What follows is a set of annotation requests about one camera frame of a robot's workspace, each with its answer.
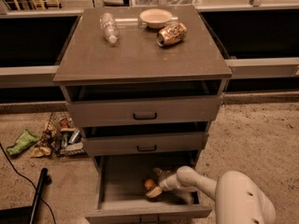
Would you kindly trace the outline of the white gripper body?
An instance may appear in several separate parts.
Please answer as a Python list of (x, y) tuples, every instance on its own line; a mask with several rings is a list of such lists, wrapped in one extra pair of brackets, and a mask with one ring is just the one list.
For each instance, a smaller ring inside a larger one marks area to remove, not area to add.
[(163, 191), (170, 191), (179, 188), (179, 182), (176, 174), (160, 175), (158, 178), (158, 184)]

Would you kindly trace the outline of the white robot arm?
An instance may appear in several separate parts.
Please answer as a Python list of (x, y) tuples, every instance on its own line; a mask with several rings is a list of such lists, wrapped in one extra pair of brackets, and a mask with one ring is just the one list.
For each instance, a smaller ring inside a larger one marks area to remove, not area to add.
[(145, 181), (148, 198), (174, 189), (185, 192), (200, 190), (215, 202), (217, 224), (276, 224), (275, 206), (243, 173), (227, 171), (215, 181), (199, 175), (189, 166), (181, 166), (175, 172), (160, 168), (153, 171), (158, 180)]

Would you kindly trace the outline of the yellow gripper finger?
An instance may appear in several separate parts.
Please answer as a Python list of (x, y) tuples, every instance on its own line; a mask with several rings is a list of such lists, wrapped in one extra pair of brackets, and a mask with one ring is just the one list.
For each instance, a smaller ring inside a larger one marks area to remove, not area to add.
[(156, 198), (161, 195), (163, 190), (160, 187), (155, 187), (146, 193), (146, 196), (150, 199)]
[(158, 179), (162, 179), (162, 180), (166, 179), (171, 174), (170, 171), (163, 171), (158, 167), (153, 168), (153, 172), (158, 176)]

